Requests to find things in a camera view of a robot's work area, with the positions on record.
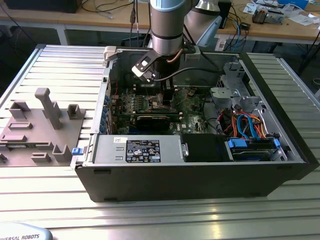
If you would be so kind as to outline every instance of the robotic arm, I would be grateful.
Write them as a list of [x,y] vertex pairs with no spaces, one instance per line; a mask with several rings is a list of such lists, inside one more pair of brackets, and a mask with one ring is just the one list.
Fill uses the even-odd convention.
[[152,48],[132,68],[152,82],[176,72],[184,53],[184,25],[197,45],[209,47],[221,22],[218,0],[150,0]]

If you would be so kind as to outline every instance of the slotted aluminum plate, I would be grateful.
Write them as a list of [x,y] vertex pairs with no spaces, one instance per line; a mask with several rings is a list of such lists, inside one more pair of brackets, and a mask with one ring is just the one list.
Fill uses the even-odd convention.
[[[319,161],[319,101],[283,59],[276,58],[272,54],[248,53],[247,55]],[[258,96],[252,81],[249,84]]]
[[[35,50],[21,69],[21,75],[18,74],[16,86],[12,85],[12,91],[1,98],[0,102],[5,103],[0,108],[2,126],[10,117],[10,101],[17,96],[25,99],[20,94],[28,101],[28,95],[33,96],[38,86],[50,86],[52,94],[57,94],[53,100],[58,100],[60,106],[76,102],[86,109],[78,141],[79,146],[84,146],[96,106],[95,98],[87,96],[98,94],[98,76],[102,75],[87,72],[83,73],[86,75],[83,79],[76,73],[70,73],[73,75],[69,78],[67,73],[57,79],[50,72],[37,72],[35,77],[29,70],[53,66],[100,69],[103,51],[103,47],[80,46],[47,46],[42,52]],[[76,94],[83,96],[82,101],[74,98]],[[31,104],[41,108],[37,102]],[[310,140],[312,136],[318,137],[314,132],[305,134]],[[319,168],[300,181],[286,182],[268,197],[131,203],[91,201],[70,167],[0,168],[0,203],[0,223],[23,222],[48,228],[57,240],[320,238]]]

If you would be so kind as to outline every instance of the blue clip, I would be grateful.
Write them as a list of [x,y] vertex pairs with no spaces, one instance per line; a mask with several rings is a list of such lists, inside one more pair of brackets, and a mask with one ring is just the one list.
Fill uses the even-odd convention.
[[74,147],[72,148],[71,152],[72,156],[80,156],[84,154],[84,149],[80,147]]
[[278,139],[274,139],[273,142],[277,149],[280,148],[281,145]]
[[247,148],[248,145],[245,139],[231,138],[228,141],[229,148]]

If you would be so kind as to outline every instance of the power supply label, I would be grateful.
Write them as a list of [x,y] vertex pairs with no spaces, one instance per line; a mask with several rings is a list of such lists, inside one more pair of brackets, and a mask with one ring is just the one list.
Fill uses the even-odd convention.
[[160,163],[159,140],[127,140],[125,160],[127,163]]

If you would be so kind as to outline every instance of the table leg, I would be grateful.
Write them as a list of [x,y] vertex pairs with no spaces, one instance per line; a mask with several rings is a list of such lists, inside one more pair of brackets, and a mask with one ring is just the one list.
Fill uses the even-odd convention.
[[59,24],[58,26],[55,27],[55,30],[58,33],[60,44],[61,45],[69,45],[69,40],[68,40],[65,26],[62,24]]
[[10,26],[0,26],[0,30],[5,34],[7,38],[12,38],[12,33],[10,31]]

